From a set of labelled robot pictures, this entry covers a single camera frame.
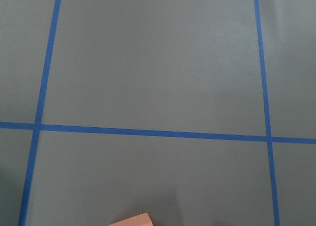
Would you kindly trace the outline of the orange foam block left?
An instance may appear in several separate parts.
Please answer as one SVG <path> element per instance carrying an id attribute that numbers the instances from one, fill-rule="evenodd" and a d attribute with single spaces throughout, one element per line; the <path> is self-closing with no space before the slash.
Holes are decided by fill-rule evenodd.
<path id="1" fill-rule="evenodd" d="M 109 226 L 153 226 L 153 222 L 148 213 L 142 213 L 137 216 L 110 224 Z"/>

